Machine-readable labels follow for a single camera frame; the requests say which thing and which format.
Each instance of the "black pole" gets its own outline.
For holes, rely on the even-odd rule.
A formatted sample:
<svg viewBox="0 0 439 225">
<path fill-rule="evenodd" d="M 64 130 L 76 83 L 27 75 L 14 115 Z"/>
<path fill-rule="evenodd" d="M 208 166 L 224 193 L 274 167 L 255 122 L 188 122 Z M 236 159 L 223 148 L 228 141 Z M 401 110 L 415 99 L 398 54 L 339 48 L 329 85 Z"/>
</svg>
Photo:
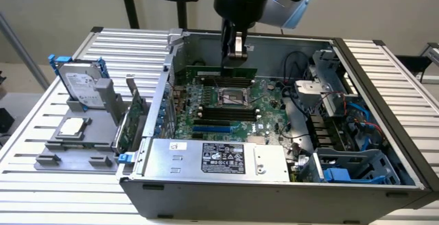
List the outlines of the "black pole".
<svg viewBox="0 0 439 225">
<path fill-rule="evenodd" d="M 186 3 L 178 2 L 179 28 L 187 29 L 187 9 Z"/>
<path fill-rule="evenodd" d="M 139 27 L 135 0 L 124 0 L 124 4 L 126 4 L 128 21 L 130 21 L 130 27 L 132 29 L 139 29 L 140 27 Z"/>
</svg>

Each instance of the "motherboard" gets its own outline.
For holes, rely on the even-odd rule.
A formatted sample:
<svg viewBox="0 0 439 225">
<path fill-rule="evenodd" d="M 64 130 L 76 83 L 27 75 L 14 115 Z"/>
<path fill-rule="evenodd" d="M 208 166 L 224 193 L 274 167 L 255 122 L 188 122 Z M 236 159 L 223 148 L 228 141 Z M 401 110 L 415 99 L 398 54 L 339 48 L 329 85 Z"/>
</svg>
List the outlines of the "motherboard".
<svg viewBox="0 0 439 225">
<path fill-rule="evenodd" d="M 235 68 L 232 78 L 218 67 L 188 66 L 186 82 L 175 86 L 175 139 L 282 144 L 287 123 L 278 80 L 255 77 L 255 69 Z"/>
</svg>

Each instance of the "wall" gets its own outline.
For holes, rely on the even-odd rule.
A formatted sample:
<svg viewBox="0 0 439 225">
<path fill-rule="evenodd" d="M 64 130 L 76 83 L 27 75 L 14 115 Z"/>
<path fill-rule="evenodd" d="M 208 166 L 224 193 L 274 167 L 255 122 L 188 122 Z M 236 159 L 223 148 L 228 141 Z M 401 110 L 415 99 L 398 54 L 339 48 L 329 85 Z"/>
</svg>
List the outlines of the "wall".
<svg viewBox="0 0 439 225">
<path fill-rule="evenodd" d="M 219 29 L 214 0 L 188 4 L 188 26 Z M 142 28 L 178 26 L 176 5 L 136 0 Z M 46 63 L 50 53 L 71 54 L 92 26 L 128 27 L 123 0 L 0 0 L 3 11 L 34 59 Z M 382 39 L 398 54 L 417 54 L 425 43 L 439 41 L 437 0 L 313 0 L 294 34 Z M 258 24 L 252 31 L 279 33 Z M 0 35 L 0 62 L 18 62 Z"/>
</svg>

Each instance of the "green circuit board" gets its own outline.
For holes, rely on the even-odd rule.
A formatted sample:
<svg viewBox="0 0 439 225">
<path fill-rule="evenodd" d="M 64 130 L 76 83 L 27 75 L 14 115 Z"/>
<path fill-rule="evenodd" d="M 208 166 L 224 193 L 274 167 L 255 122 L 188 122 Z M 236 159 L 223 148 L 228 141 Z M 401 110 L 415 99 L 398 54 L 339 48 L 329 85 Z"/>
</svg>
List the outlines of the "green circuit board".
<svg viewBox="0 0 439 225">
<path fill-rule="evenodd" d="M 192 139 L 194 121 L 199 119 L 199 107 L 212 108 L 246 108 L 259 109 L 260 118 L 256 121 L 230 121 L 231 133 L 203 133 L 204 140 L 247 142 L 248 136 L 263 136 L 270 144 L 279 143 L 279 134 L 275 130 L 278 124 L 282 128 L 287 120 L 284 108 L 282 108 L 282 89 L 276 87 L 276 81 L 266 78 L 254 78 L 254 84 L 247 88 L 204 86 L 195 80 L 198 71 L 214 72 L 216 69 L 196 67 L 187 71 L 187 83 L 176 87 L 179 99 L 178 105 L 178 125 L 175 139 Z M 240 69 L 242 77 L 251 77 L 256 71 Z M 222 99 L 222 90 L 243 91 L 246 93 L 246 104 L 227 102 Z"/>
</svg>

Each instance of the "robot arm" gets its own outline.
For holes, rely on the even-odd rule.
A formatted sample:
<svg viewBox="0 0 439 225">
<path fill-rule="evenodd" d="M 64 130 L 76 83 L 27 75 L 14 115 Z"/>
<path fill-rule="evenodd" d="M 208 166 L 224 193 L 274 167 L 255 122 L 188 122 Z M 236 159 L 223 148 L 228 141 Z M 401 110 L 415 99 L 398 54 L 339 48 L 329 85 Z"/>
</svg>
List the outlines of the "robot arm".
<svg viewBox="0 0 439 225">
<path fill-rule="evenodd" d="M 167 0 L 196 2 L 198 0 Z M 294 29 L 310 0 L 215 0 L 214 8 L 223 18 L 222 66 L 240 66 L 247 60 L 246 38 L 256 22 Z"/>
</svg>

